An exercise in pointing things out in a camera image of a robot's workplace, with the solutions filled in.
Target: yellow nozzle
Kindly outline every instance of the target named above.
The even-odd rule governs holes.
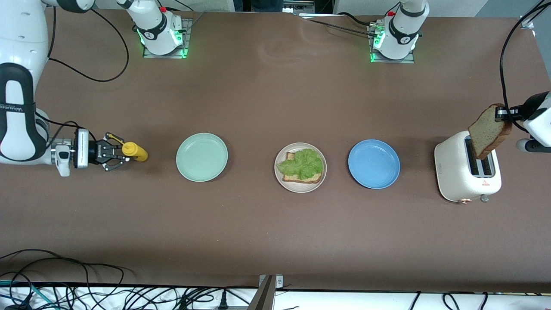
[[[147,151],[134,142],[126,142],[122,145],[122,153],[126,156],[135,157],[137,162],[145,162],[148,158]]]

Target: white floor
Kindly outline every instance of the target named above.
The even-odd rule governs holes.
[[[147,300],[139,298],[137,295],[124,292],[123,290],[129,290],[132,288],[118,288],[112,295],[103,302],[101,305],[106,310],[122,310],[124,309],[125,298],[136,303],[132,308],[138,308],[144,305]],[[110,293],[113,288],[109,287],[93,287],[93,292]],[[157,288],[154,291],[147,294],[149,298],[154,297],[164,288]],[[172,300],[175,297],[180,297],[184,292],[184,288],[177,288],[177,296],[173,290],[159,296],[156,301]],[[252,300],[256,290],[254,289],[231,289],[233,293],[238,294],[244,299]],[[40,292],[43,293],[48,299],[54,301],[55,296],[53,294],[53,288],[41,288]],[[65,288],[57,288],[57,292],[61,296],[65,296]],[[13,288],[13,297],[23,300],[29,293],[28,287]],[[79,295],[88,293],[86,287],[81,287],[78,290]],[[194,303],[193,309],[216,309],[220,304],[220,297],[222,292],[218,291],[213,293],[214,300],[205,303]],[[0,296],[9,295],[9,288],[0,287]],[[453,294],[460,309],[463,310],[479,310],[483,295],[479,294]],[[408,310],[412,304],[415,293],[354,293],[354,292],[277,292],[274,303],[274,310],[285,310],[293,307],[297,307],[297,310],[324,310],[324,309],[369,309],[369,310]],[[97,300],[100,300],[102,296],[96,296]],[[82,298],[91,310],[95,302],[90,296]],[[44,301],[37,294],[33,295],[30,304],[33,309],[36,309],[40,305],[44,305],[47,302]],[[0,297],[0,309],[13,304],[9,299]],[[158,310],[172,310],[174,302],[168,302],[159,304]],[[246,304],[237,299],[236,297],[228,294],[228,305],[231,306],[246,306]],[[84,310],[84,306],[77,303],[74,305],[75,310]],[[156,310],[153,305],[146,307],[147,310]],[[417,300],[415,310],[447,310],[442,302],[442,294],[440,293],[422,293]],[[549,310],[551,309],[551,297],[549,296],[525,296],[525,295],[489,295],[488,301],[484,307],[484,310]],[[94,310],[100,310],[100,307],[95,307]]]

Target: green lettuce leaf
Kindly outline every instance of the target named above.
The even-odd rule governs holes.
[[[299,180],[306,180],[317,173],[322,173],[323,163],[320,155],[310,148],[295,153],[293,160],[286,160],[277,165],[279,171],[285,175],[299,176]]]

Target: toast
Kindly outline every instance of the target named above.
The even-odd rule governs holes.
[[[287,160],[292,161],[295,159],[295,153],[287,153]],[[299,180],[299,175],[283,175],[283,181],[284,182],[297,182],[297,183],[304,183],[304,184],[316,184],[321,180],[321,173],[314,174],[313,177],[306,179],[306,180]]]
[[[469,126],[469,134],[473,142],[474,155],[477,159],[484,159],[496,149],[509,135],[512,123],[509,121],[495,121],[495,108],[504,106],[492,104],[485,109],[478,119]]]

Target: toaster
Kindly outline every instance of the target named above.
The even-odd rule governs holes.
[[[454,202],[467,202],[501,188],[498,158],[493,150],[485,159],[476,159],[468,131],[459,132],[434,149],[436,178],[442,196]]]

